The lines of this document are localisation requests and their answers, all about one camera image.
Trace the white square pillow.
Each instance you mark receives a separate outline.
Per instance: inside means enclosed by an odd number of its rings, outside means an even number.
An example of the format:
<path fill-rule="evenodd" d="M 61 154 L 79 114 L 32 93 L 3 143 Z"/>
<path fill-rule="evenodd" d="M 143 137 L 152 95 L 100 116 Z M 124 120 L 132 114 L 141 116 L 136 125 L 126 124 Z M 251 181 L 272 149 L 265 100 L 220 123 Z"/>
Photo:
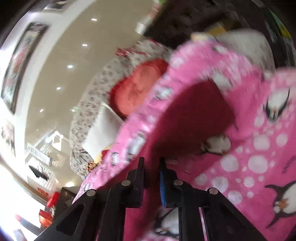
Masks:
<path fill-rule="evenodd" d="M 97 156 L 116 141 L 117 134 L 124 121 L 106 103 L 100 104 L 95 121 L 82 143 L 83 149 L 95 161 Z"/>

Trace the dark wooden table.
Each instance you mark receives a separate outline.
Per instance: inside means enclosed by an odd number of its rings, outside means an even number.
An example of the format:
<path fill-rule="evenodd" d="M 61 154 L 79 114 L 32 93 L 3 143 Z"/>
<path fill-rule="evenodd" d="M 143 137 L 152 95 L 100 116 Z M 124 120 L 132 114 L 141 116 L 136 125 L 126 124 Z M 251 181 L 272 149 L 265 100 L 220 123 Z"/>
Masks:
<path fill-rule="evenodd" d="M 59 199 L 55 205 L 53 220 L 56 220 L 67 208 L 72 205 L 74 198 L 79 191 L 79 186 L 62 187 Z"/>

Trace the floral quilt pillow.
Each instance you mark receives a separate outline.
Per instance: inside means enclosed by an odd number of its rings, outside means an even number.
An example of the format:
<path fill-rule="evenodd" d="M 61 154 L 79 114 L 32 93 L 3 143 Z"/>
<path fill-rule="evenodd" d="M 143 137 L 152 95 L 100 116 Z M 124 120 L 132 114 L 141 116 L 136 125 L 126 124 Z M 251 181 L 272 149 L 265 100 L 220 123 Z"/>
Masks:
<path fill-rule="evenodd" d="M 101 103 L 109 101 L 115 84 L 130 75 L 138 65 L 157 58 L 169 60 L 171 52 L 172 49 L 158 42 L 140 40 L 128 48 L 118 48 L 115 57 L 92 77 L 77 104 L 69 132 L 72 149 L 70 167 L 83 180 L 89 174 L 88 164 L 94 160 L 82 148 L 82 143 L 97 117 Z"/>

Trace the framed wall picture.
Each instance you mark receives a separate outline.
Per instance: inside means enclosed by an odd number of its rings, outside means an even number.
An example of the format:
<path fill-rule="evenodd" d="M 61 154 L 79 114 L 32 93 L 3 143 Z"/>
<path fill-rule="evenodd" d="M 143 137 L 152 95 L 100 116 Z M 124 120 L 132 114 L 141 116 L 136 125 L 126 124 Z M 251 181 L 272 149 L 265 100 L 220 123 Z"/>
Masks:
<path fill-rule="evenodd" d="M 13 114 L 16 112 L 16 101 L 27 65 L 48 28 L 49 26 L 46 24 L 30 23 L 20 37 L 11 56 L 4 75 L 1 99 Z"/>

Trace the red box on table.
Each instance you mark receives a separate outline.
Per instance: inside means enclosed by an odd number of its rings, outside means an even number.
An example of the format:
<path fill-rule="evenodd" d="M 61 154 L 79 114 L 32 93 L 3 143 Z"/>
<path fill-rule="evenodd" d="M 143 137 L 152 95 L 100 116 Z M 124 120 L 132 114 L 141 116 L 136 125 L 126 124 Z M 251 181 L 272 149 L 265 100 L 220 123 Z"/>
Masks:
<path fill-rule="evenodd" d="M 49 197 L 49 200 L 47 202 L 47 207 L 51 208 L 53 206 L 55 206 L 55 204 L 57 203 L 58 199 L 59 199 L 60 193 L 59 192 L 54 192 L 51 194 L 51 196 Z"/>

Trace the pink penguin blanket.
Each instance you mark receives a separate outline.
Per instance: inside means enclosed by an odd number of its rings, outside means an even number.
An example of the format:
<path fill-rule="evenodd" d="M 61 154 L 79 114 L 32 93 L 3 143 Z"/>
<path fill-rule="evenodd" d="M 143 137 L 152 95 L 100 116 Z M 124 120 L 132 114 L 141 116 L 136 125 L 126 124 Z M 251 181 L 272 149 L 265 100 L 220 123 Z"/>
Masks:
<path fill-rule="evenodd" d="M 266 73 L 216 40 L 189 41 L 172 55 L 166 73 L 128 116 L 101 165 L 78 195 L 110 187 L 137 165 L 149 135 L 173 99 L 212 80 L 234 122 L 200 145 L 194 188 L 218 189 L 267 240 L 286 240 L 295 227 L 295 69 Z M 161 206 L 137 240 L 177 240 L 178 212 Z"/>

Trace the red heart cushion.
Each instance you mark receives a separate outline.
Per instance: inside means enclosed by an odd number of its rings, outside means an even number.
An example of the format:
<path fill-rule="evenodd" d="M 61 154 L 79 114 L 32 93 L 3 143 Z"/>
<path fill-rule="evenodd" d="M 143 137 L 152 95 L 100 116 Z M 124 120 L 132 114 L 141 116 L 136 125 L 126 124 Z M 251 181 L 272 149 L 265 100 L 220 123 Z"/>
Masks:
<path fill-rule="evenodd" d="M 125 120 L 142 105 L 153 85 L 167 68 L 168 62 L 160 58 L 138 65 L 132 74 L 122 78 L 110 91 L 110 107 Z"/>

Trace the dark carved wooden headboard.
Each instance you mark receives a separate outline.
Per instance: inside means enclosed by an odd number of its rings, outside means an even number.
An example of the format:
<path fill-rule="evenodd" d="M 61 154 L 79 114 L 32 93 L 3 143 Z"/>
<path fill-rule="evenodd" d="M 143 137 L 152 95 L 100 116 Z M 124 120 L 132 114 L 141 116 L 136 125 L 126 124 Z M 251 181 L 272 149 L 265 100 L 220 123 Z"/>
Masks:
<path fill-rule="evenodd" d="M 261 32 L 270 44 L 276 67 L 294 66 L 293 44 L 280 29 L 280 19 L 263 1 L 166 1 L 144 36 L 171 49 L 218 22 L 231 29 Z"/>

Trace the dark red fleece garment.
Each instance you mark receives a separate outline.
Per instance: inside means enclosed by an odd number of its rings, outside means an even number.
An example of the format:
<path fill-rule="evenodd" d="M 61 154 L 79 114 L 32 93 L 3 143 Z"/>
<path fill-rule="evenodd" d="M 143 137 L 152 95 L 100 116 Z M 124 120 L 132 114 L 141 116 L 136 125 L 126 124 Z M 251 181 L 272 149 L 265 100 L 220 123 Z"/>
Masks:
<path fill-rule="evenodd" d="M 140 152 L 144 157 L 144 200 L 139 209 L 127 210 L 124 240 L 140 238 L 161 205 L 160 159 L 173 161 L 177 176 L 191 182 L 194 174 L 205 169 L 195 160 L 201 154 L 200 145 L 224 133 L 233 122 L 233 111 L 212 80 L 187 87 L 173 99 Z"/>

